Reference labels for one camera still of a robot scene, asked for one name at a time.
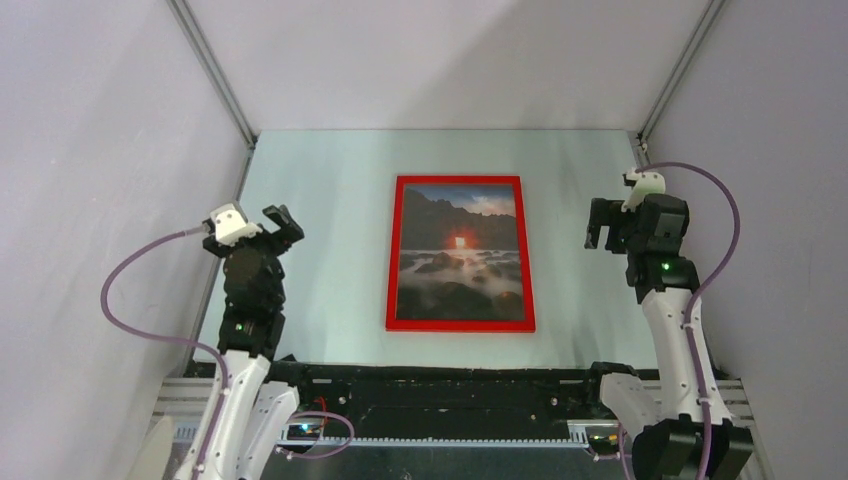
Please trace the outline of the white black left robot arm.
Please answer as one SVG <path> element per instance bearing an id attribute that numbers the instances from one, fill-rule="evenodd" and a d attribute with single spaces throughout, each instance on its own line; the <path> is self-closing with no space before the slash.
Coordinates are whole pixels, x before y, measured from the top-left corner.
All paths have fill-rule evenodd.
<path id="1" fill-rule="evenodd" d="M 260 478 L 285 421 L 316 403 L 311 384 L 268 377 L 285 323 L 279 258 L 304 231 L 284 205 L 262 213 L 277 230 L 249 221 L 238 203 L 205 223 L 203 246 L 223 261 L 224 312 L 212 391 L 178 479 Z"/>

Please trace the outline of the sunset photo print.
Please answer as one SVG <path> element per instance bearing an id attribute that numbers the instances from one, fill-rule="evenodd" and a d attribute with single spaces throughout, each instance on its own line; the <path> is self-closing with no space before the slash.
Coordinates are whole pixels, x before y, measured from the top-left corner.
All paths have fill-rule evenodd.
<path id="1" fill-rule="evenodd" d="M 394 319 L 526 322 L 522 238 L 510 182 L 404 184 Z"/>

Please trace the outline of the orange wooden picture frame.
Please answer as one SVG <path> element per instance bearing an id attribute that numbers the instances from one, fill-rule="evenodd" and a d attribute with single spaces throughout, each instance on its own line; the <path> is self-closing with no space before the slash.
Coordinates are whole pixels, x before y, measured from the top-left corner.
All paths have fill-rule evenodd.
<path id="1" fill-rule="evenodd" d="M 395 293 L 397 273 L 397 248 L 399 243 L 399 217 L 401 196 L 404 184 L 408 182 L 423 183 L 500 183 L 510 182 L 513 184 L 517 196 L 519 228 L 523 233 L 521 250 L 524 256 L 524 278 L 527 282 L 525 287 L 525 305 L 527 308 L 527 320 L 524 323 L 486 323 L 486 322 L 447 322 L 434 321 L 397 321 L 394 319 Z M 397 332 L 439 332 L 439 333 L 533 333 L 536 330 L 536 314 L 534 306 L 534 287 L 531 276 L 531 261 L 529 255 L 529 240 L 524 208 L 524 199 L 521 179 L 517 175 L 400 175 L 396 179 L 394 205 L 392 210 L 391 241 L 388 250 L 388 278 L 387 278 L 387 302 L 385 313 L 385 327 L 389 331 Z"/>

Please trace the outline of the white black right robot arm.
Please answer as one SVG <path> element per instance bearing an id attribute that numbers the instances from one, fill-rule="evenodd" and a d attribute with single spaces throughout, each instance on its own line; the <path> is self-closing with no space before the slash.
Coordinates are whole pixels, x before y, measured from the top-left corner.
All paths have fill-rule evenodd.
<path id="1" fill-rule="evenodd" d="M 630 436 L 631 479 L 736 479 L 754 452 L 752 433 L 734 422 L 706 353 L 701 282 L 680 253 L 688 225 L 687 203 L 666 194 L 648 194 L 636 206 L 604 198 L 590 204 L 584 246 L 626 256 L 626 281 L 657 359 L 658 398 L 634 368 L 604 362 L 593 363 L 599 378 L 581 392 L 588 414 L 613 413 Z"/>

